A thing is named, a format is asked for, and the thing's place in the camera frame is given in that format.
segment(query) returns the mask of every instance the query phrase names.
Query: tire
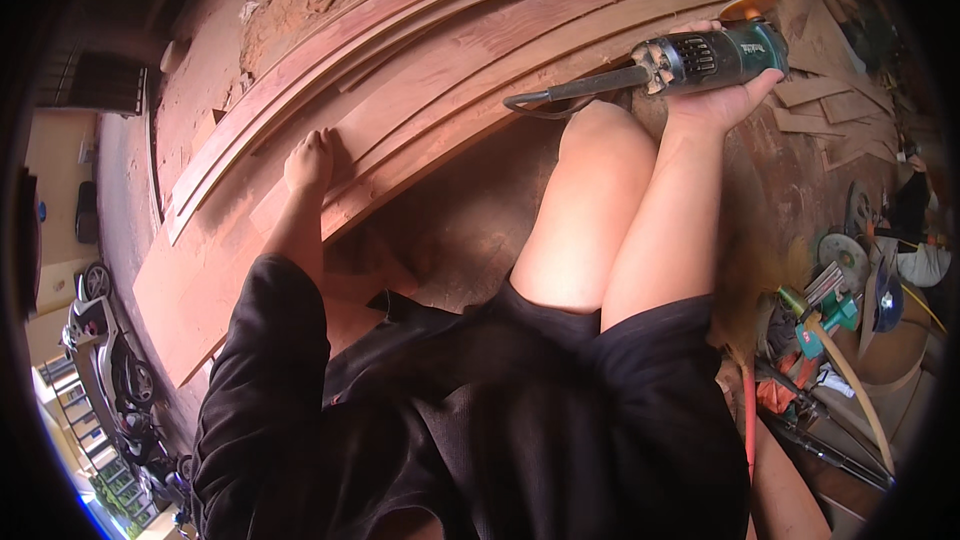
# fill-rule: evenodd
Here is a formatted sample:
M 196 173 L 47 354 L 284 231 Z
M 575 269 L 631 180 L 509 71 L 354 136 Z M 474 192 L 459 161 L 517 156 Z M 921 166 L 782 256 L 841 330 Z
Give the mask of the tire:
M 86 292 L 87 300 L 109 297 L 114 291 L 114 278 L 107 266 L 99 260 L 91 262 L 83 270 L 83 291 Z
M 132 378 L 126 380 L 126 398 L 138 409 L 149 411 L 157 400 L 157 385 L 150 366 L 139 359 L 132 360 Z

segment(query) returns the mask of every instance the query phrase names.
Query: power tool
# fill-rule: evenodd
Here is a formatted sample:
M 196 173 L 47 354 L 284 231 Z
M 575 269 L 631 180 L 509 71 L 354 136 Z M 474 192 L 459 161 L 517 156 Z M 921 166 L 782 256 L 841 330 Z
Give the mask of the power tool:
M 503 99 L 507 108 L 546 120 L 559 120 L 583 108 L 559 113 L 522 107 L 531 102 L 557 102 L 598 93 L 639 86 L 648 97 L 685 95 L 742 84 L 766 69 L 790 73 L 784 36 L 762 13 L 777 0 L 732 0 L 720 11 L 721 22 L 729 29 L 679 32 L 641 42 L 630 51 L 634 65 L 608 73 L 577 79 L 546 90 L 527 92 Z

